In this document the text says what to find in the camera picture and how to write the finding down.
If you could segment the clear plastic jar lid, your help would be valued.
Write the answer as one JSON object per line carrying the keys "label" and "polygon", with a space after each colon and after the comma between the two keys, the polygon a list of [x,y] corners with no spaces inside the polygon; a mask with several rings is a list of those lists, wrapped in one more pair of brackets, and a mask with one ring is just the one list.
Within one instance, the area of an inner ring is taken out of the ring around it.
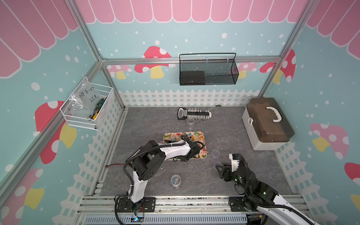
{"label": "clear plastic jar lid", "polygon": [[211,152],[211,155],[212,155],[213,158],[219,158],[220,152],[218,150],[213,150]]}

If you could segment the clear plastic candy jar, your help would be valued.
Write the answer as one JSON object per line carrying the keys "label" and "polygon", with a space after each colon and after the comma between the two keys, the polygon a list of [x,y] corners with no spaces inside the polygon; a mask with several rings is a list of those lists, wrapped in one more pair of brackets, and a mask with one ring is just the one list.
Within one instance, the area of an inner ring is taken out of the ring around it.
{"label": "clear plastic candy jar", "polygon": [[187,119],[187,124],[188,124],[188,130],[192,131],[194,128],[194,123],[195,123],[195,119],[193,118],[188,118]]}

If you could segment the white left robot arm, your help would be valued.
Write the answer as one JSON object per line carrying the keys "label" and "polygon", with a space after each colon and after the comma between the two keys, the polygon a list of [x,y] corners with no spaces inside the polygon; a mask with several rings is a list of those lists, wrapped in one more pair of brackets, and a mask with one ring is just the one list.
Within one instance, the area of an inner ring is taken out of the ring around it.
{"label": "white left robot arm", "polygon": [[137,204],[144,199],[148,180],[158,172],[164,161],[175,158],[187,162],[204,147],[203,142],[193,141],[185,135],[181,135],[178,141],[166,141],[165,144],[154,140],[147,142],[123,165],[123,172],[131,182],[130,189],[125,195],[116,195],[114,201],[118,203],[125,199]]}

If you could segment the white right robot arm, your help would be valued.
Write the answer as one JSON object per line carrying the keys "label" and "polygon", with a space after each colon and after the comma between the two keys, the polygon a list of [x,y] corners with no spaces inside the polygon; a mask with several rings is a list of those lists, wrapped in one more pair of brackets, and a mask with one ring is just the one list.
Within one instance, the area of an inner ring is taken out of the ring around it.
{"label": "white right robot arm", "polygon": [[293,207],[278,191],[258,180],[241,154],[230,154],[231,164],[216,165],[220,178],[234,182],[244,193],[230,197],[231,211],[260,212],[280,225],[317,225],[318,223]]}

